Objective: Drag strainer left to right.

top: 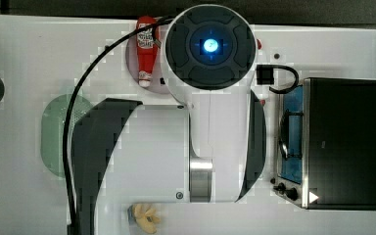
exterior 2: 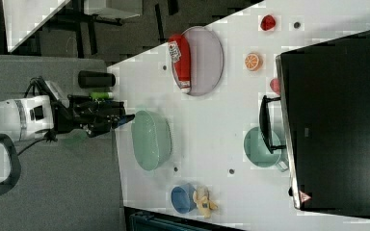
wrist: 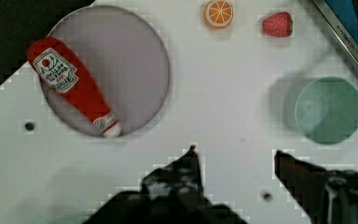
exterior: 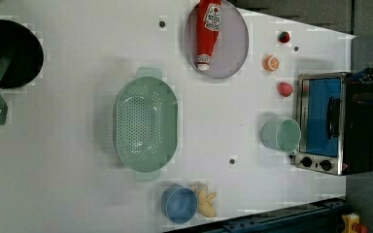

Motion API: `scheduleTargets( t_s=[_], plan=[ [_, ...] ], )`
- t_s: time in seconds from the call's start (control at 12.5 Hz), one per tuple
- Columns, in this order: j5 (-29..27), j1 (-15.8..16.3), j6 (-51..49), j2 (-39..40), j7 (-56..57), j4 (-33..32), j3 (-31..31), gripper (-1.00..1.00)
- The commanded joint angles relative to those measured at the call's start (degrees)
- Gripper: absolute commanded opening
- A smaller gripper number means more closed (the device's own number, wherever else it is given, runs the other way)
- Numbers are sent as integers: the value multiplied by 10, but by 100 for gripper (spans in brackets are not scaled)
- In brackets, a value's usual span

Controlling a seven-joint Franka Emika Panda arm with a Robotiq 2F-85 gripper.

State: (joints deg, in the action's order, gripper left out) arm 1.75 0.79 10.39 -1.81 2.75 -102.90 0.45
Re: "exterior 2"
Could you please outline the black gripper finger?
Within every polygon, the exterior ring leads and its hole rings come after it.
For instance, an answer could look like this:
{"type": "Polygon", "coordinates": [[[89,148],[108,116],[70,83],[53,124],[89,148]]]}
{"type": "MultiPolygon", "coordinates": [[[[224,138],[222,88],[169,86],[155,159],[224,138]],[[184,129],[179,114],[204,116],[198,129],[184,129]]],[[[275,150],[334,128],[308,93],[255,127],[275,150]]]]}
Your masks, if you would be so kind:
{"type": "Polygon", "coordinates": [[[132,121],[135,118],[134,115],[120,115],[112,119],[112,128],[117,129],[120,126],[132,121]]]}

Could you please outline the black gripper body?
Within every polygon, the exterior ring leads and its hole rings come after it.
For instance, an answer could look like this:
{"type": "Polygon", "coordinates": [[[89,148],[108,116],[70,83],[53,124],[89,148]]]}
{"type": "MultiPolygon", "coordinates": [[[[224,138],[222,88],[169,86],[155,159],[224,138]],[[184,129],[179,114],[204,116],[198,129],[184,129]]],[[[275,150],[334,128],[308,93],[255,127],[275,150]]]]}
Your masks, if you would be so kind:
{"type": "Polygon", "coordinates": [[[82,129],[89,138],[94,138],[114,130],[112,119],[126,115],[123,102],[114,100],[93,100],[88,96],[70,95],[69,107],[52,102],[55,135],[82,129]]]}

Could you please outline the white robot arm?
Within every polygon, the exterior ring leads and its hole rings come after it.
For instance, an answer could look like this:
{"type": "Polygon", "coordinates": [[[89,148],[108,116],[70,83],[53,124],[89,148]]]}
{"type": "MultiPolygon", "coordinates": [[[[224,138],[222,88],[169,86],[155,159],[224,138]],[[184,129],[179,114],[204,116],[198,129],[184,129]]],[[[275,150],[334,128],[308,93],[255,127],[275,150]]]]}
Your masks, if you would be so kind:
{"type": "Polygon", "coordinates": [[[122,102],[83,100],[66,107],[48,95],[0,101],[0,134],[12,141],[47,138],[82,129],[89,138],[131,122],[122,102]]]}

